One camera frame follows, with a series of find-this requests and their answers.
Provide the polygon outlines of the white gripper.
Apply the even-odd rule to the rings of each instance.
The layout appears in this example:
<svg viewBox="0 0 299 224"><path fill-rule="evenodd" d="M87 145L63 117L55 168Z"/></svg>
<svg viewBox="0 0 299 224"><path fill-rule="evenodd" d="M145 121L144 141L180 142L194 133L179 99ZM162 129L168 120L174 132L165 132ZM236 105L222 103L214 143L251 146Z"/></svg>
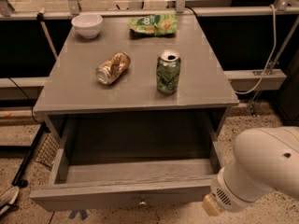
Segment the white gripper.
<svg viewBox="0 0 299 224"><path fill-rule="evenodd" d="M236 197L224 181L224 169L221 169L217 176L211 181L211 192L203 199L202 206L210 217L217 217L222 214L223 209L236 213L249 206L248 202Z"/></svg>

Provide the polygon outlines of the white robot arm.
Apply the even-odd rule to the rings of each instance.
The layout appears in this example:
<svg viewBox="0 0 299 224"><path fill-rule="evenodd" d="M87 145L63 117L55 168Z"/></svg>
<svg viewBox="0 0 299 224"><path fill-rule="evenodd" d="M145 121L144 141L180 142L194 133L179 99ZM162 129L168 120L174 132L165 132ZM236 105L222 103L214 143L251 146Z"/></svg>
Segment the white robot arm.
<svg viewBox="0 0 299 224"><path fill-rule="evenodd" d="M203 200L209 216L240 212L274 191L299 200L298 127L245 130L235 139L233 152Z"/></svg>

